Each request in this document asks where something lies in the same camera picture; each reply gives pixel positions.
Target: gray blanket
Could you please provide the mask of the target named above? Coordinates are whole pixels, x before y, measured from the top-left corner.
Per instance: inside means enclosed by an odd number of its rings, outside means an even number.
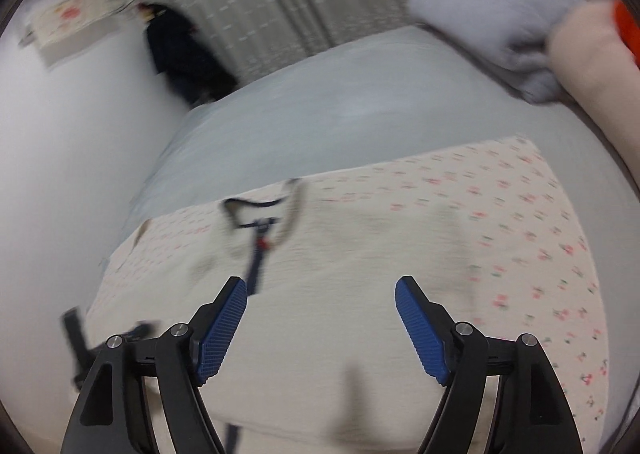
[[[409,0],[410,15],[441,31],[527,102],[558,98],[546,36],[582,0]]]

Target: mattress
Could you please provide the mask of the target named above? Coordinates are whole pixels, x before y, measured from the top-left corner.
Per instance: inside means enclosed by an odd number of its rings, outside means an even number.
[[[337,47],[191,112],[134,200],[122,238],[148,218],[289,177],[517,133],[548,160],[591,245],[609,331],[607,439],[640,371],[629,347],[640,330],[636,192],[579,111],[513,97],[427,31],[405,27]]]

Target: hanging dark clothing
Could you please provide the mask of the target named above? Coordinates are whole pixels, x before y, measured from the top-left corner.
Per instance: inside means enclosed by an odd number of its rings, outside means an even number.
[[[150,4],[154,18],[146,28],[146,40],[158,73],[167,73],[170,81],[180,77],[220,100],[238,85],[212,53],[193,38],[193,23],[163,4]]]

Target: light blue bed sheet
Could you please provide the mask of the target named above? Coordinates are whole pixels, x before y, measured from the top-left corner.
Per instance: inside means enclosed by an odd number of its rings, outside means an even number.
[[[134,200],[122,238],[147,218],[290,177],[517,133],[548,159],[593,251],[609,327],[606,439],[640,371],[636,192],[576,110],[512,97],[427,31],[401,28],[337,47],[190,113]]]

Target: gray bed sheet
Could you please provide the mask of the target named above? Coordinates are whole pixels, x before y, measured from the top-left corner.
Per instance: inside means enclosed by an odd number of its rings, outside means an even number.
[[[134,201],[147,218],[284,180],[524,134],[574,203],[607,313],[610,391],[603,439],[621,423],[640,354],[640,202],[578,110],[512,97],[416,27],[332,49],[193,111]]]

